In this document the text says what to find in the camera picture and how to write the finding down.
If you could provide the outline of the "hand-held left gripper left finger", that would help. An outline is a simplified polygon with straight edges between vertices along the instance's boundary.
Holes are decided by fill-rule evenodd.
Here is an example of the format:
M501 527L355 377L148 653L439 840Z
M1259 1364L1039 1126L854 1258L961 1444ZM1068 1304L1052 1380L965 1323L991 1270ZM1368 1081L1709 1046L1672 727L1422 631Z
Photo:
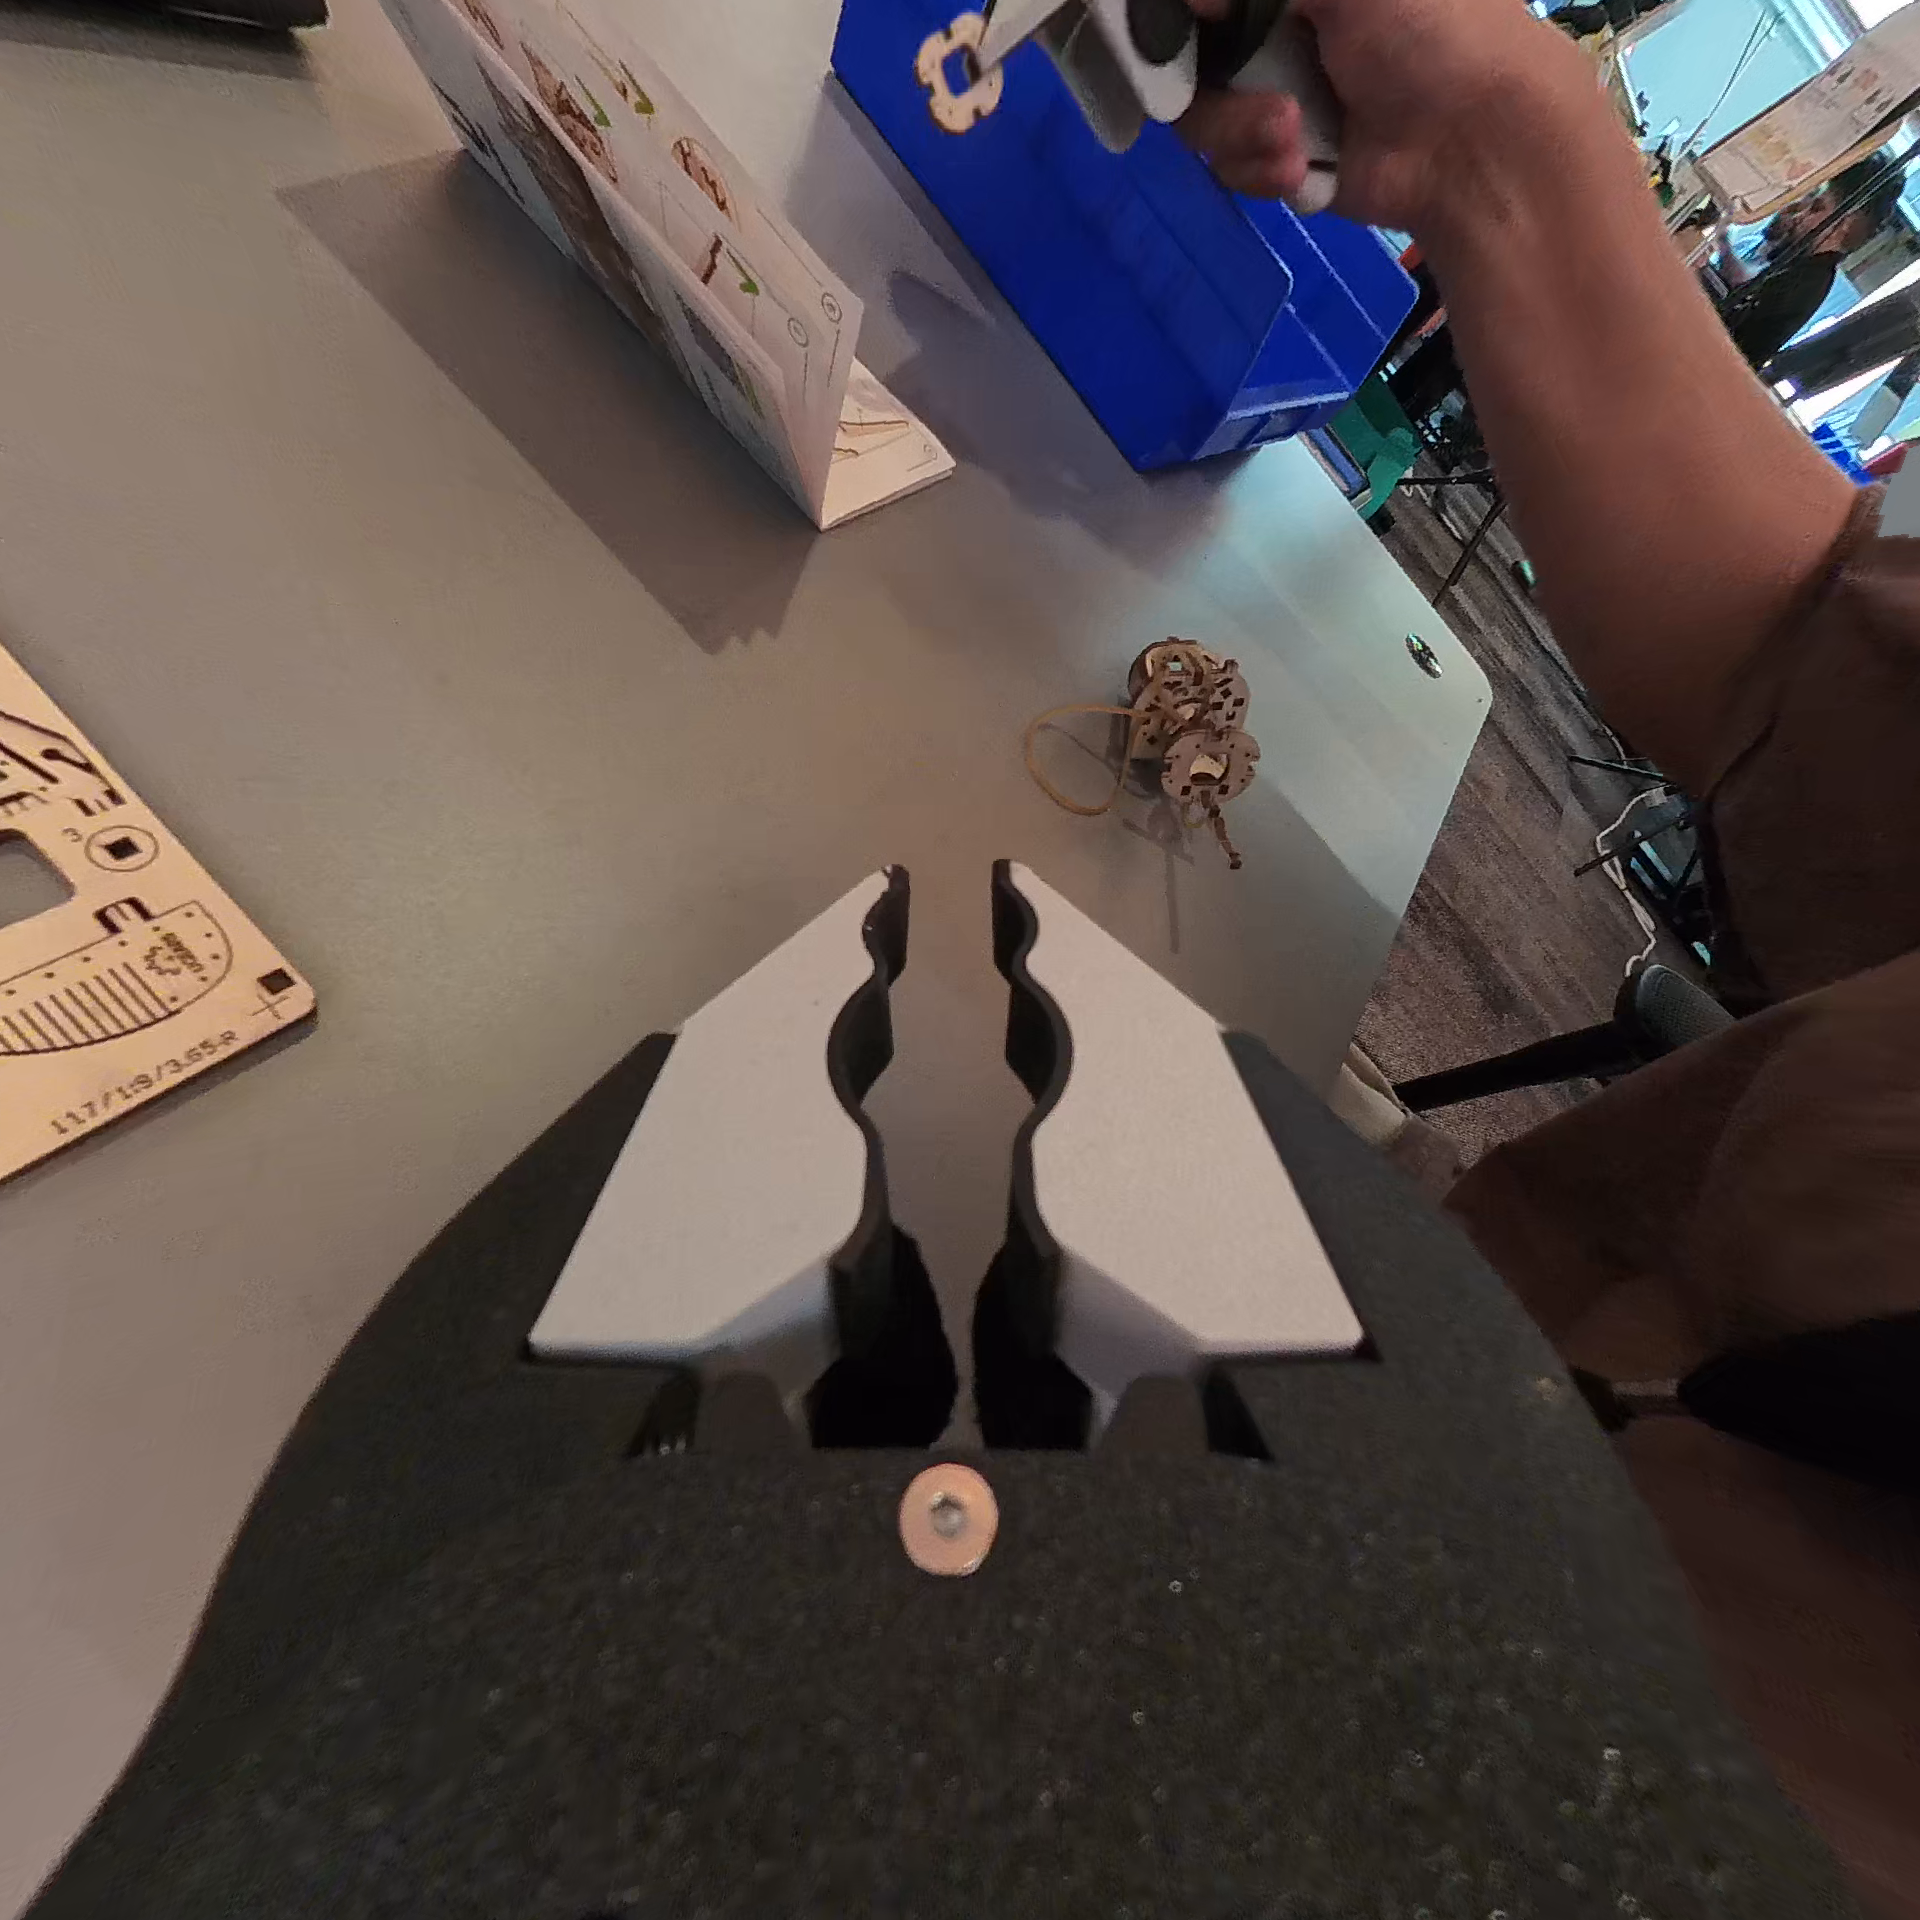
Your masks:
M902 867L864 878L668 1037L531 1358L741 1373L799 1413L954 1410L958 1358L868 1116L909 886Z

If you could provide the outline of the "wooden model assembly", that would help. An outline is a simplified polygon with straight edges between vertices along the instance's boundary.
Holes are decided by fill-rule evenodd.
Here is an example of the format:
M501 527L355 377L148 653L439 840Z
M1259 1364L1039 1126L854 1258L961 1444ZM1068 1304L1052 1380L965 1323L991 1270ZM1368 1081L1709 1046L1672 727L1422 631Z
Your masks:
M1127 677L1127 771L1159 791L1179 830L1205 830L1229 873L1242 868L1242 856L1227 810L1245 798L1259 771L1249 706L1239 664L1179 637L1147 646Z

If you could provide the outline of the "small wooden gear part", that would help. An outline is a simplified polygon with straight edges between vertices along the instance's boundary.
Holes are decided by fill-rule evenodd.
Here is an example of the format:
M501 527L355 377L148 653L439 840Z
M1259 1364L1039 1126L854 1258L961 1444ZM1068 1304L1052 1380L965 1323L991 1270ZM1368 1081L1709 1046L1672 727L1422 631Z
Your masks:
M1002 97L1002 73L984 58L985 16L962 11L925 34L915 58L915 77L934 126L962 138L991 117Z

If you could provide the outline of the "tan rubber band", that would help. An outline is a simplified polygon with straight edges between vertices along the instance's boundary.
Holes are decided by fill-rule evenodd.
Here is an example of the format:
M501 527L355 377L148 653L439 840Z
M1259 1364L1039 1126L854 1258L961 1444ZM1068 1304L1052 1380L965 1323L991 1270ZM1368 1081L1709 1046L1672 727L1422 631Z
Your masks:
M1068 721L1075 718L1109 718L1119 723L1119 756L1111 766L1111 790L1101 804L1084 804L1068 798L1045 771L1039 763L1039 734L1044 733L1061 733ZM1129 791L1131 781L1131 766L1141 758L1138 750L1148 733L1148 718L1138 706L1114 706L1114 703L1064 703L1054 708L1044 708L1034 714L1024 734L1019 734L1019 761L1025 766L1025 776L1031 783L1044 791L1049 804L1054 804L1061 813L1079 818L1079 821L1098 821L1114 813L1119 798Z

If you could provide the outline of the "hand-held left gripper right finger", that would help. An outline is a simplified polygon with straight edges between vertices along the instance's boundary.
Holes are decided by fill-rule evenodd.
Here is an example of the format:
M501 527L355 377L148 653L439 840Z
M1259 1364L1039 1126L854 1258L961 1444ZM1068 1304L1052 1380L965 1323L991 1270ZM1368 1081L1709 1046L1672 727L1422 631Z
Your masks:
M981 1427L1104 1427L1141 1380L1364 1354L1232 1036L1029 867L995 864L991 910L1029 1116L975 1298Z

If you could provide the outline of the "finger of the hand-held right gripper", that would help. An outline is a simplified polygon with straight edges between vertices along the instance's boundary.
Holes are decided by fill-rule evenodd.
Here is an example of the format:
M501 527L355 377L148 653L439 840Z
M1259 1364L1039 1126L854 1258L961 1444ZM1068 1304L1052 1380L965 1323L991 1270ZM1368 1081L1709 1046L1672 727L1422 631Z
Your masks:
M985 74L1031 44L1061 70L1068 70L1078 60L1075 44L1084 26L1085 3L984 3L969 58L975 73Z

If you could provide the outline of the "green plastic bin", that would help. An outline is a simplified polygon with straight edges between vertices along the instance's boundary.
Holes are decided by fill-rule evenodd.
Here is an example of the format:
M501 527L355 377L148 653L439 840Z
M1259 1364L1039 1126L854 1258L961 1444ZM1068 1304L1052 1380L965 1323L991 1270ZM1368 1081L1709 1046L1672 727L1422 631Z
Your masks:
M1392 494L1417 468L1425 446L1385 374L1374 373L1328 423L1308 431L1308 444L1355 511L1385 533Z

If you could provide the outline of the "laser-cut wooden part sheet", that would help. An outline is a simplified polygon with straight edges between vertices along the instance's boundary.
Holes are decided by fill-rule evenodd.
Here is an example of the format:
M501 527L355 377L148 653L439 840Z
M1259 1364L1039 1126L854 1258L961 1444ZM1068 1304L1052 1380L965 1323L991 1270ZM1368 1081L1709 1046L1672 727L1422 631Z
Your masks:
M4 843L65 886L4 930L4 1180L317 1018L305 974L11 654Z

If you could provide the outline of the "model instruction booklet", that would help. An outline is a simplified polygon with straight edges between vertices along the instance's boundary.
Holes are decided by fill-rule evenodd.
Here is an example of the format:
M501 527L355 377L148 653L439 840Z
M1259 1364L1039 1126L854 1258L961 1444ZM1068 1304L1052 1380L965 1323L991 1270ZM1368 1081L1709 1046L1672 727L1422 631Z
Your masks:
M859 297L641 37L634 3L379 3L447 124L818 533L958 468L858 357Z

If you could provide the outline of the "blue plastic bin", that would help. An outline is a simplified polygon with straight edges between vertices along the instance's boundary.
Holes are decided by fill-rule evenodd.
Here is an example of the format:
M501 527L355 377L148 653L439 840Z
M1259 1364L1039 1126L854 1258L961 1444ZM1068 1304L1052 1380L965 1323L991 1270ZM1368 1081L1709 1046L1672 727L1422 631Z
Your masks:
M984 3L844 3L831 73L1138 473L1299 438L1415 310L1377 230L1232 194L1178 133L1101 147L1039 46L954 138L915 77Z

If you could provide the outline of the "person's right hand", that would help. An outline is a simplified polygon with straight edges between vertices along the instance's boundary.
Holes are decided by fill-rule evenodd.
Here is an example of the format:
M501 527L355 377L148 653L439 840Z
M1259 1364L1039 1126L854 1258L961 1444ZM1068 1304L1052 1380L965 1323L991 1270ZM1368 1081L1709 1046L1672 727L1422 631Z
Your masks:
M1178 124L1222 187L1422 244L1505 207L1531 160L1614 133L1591 64L1524 3L1289 3L1337 106L1325 154L1289 93L1199 88Z

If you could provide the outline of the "person's right forearm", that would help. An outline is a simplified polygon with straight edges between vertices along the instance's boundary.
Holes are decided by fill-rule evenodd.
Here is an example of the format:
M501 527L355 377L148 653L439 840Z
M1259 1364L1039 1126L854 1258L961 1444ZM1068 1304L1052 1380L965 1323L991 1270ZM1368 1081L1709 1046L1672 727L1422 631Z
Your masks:
M1415 236L1549 624L1605 721L1702 794L1862 491L1734 350L1577 58L1477 60Z

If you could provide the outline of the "white wall poster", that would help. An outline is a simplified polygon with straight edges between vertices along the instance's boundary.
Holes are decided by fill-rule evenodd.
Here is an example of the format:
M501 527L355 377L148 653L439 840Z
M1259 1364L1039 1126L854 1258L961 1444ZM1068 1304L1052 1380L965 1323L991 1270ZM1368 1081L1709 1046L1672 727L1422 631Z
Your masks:
M1697 178L1719 214L1751 226L1882 150L1915 116L1918 3L1904 3L1809 84L1705 150Z

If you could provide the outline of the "dark flat object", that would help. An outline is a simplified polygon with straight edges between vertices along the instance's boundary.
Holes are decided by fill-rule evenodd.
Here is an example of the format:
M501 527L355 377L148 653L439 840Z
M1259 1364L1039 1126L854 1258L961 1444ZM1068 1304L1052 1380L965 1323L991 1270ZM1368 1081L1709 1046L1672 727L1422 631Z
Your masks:
M328 3L4 3L4 16L71 16L119 26L191 26L234 34L304 34L331 23Z

